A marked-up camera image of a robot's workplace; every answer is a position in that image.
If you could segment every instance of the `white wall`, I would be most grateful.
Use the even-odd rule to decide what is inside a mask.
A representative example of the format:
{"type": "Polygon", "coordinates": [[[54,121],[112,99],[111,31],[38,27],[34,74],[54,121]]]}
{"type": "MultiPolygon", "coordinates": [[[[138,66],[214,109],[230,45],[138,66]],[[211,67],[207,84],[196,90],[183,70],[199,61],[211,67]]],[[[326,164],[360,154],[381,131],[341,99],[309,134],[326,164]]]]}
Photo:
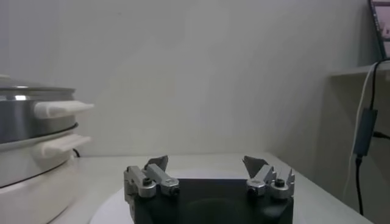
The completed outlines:
{"type": "Polygon", "coordinates": [[[77,88],[83,155],[267,150],[313,174],[324,78],[366,0],[13,0],[12,77],[77,88]]]}
{"type": "Polygon", "coordinates": [[[9,0],[0,0],[0,74],[9,73],[9,0]]]}

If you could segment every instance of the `metal bracket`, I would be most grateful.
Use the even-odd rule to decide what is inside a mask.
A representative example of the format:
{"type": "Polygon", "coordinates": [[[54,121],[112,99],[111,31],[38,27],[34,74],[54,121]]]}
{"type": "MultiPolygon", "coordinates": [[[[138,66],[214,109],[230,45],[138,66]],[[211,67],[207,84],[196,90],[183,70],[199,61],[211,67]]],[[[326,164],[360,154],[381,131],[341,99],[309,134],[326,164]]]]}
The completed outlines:
{"type": "Polygon", "coordinates": [[[125,195],[138,194],[143,198],[151,198],[156,194],[156,183],[145,176],[138,166],[129,166],[124,171],[125,195]]]}
{"type": "Polygon", "coordinates": [[[156,158],[151,158],[146,165],[144,166],[144,170],[146,170],[146,167],[150,164],[156,164],[161,170],[165,172],[166,166],[168,165],[168,156],[161,156],[156,158]]]}
{"type": "Polygon", "coordinates": [[[246,181],[248,194],[254,197],[262,196],[266,187],[276,178],[276,172],[270,165],[264,165],[257,174],[246,181]]]}
{"type": "Polygon", "coordinates": [[[293,170],[283,170],[279,177],[271,183],[271,195],[276,199],[287,199],[294,195],[295,191],[295,175],[293,170]]]}
{"type": "Polygon", "coordinates": [[[264,165],[268,165],[267,161],[249,156],[244,156],[243,163],[248,171],[249,177],[253,178],[261,170],[264,165]]]}
{"type": "Polygon", "coordinates": [[[168,196],[176,196],[180,193],[179,180],[170,177],[156,164],[149,164],[145,167],[146,176],[156,181],[161,187],[161,192],[168,196]]]}

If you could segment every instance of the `metal clamp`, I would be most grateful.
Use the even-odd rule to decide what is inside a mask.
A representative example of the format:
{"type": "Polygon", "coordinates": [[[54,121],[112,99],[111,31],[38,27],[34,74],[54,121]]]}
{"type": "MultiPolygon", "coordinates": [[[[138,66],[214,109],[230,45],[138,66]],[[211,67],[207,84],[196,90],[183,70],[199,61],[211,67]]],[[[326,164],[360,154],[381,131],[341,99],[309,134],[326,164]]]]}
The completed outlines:
{"type": "Polygon", "coordinates": [[[282,171],[279,177],[270,185],[270,191],[273,198],[287,199],[294,195],[295,175],[293,170],[282,171]]]}
{"type": "Polygon", "coordinates": [[[270,165],[264,165],[257,174],[246,181],[249,195],[259,197],[265,194],[266,186],[276,178],[276,172],[270,165]]]}
{"type": "Polygon", "coordinates": [[[161,192],[168,196],[176,196],[180,193],[179,180],[170,177],[156,164],[149,164],[145,167],[144,173],[161,187],[161,192]]]}
{"type": "Polygon", "coordinates": [[[156,183],[145,176],[138,166],[129,166],[124,171],[125,195],[138,194],[143,198],[151,198],[156,194],[156,183]]]}

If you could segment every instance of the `white cable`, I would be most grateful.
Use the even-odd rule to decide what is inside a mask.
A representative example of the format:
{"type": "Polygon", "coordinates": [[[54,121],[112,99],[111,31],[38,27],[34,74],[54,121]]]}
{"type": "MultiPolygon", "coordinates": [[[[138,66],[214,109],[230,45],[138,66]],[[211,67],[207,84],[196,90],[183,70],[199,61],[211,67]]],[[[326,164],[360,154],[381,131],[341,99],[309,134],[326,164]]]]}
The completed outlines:
{"type": "Polygon", "coordinates": [[[359,118],[360,118],[360,110],[361,110],[361,106],[363,104],[363,99],[364,99],[364,93],[366,92],[366,86],[367,86],[367,82],[369,80],[369,77],[371,75],[371,72],[372,70],[374,70],[374,67],[375,65],[377,64],[374,63],[370,70],[368,71],[367,75],[366,75],[366,79],[364,81],[364,84],[363,84],[363,89],[361,90],[361,96],[360,96],[360,101],[359,101],[359,106],[358,106],[358,110],[356,112],[356,119],[355,119],[355,130],[353,131],[353,143],[352,143],[352,149],[351,149],[351,153],[349,155],[349,161],[348,161],[348,174],[347,174],[347,180],[346,180],[346,183],[344,184],[344,190],[342,191],[342,200],[344,201],[345,197],[346,197],[346,193],[347,193],[347,188],[348,188],[348,184],[349,184],[349,179],[350,179],[350,176],[351,176],[351,163],[352,163],[352,156],[353,156],[353,149],[355,148],[355,142],[356,142],[356,136],[357,136],[357,133],[358,133],[358,125],[359,125],[359,118]]]}

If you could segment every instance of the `white shelf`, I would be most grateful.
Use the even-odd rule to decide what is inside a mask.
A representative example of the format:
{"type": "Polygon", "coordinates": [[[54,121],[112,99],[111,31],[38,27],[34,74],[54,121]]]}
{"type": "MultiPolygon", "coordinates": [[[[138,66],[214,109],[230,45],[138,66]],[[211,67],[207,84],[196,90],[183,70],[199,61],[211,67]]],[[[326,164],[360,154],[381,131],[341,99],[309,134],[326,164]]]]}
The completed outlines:
{"type": "MultiPolygon", "coordinates": [[[[370,68],[371,68],[371,65],[350,68],[350,69],[343,69],[341,71],[332,72],[331,76],[363,75],[363,74],[367,74],[367,72],[370,70],[370,68]]],[[[390,62],[382,63],[378,68],[377,74],[381,74],[381,75],[390,74],[390,62]]]]}

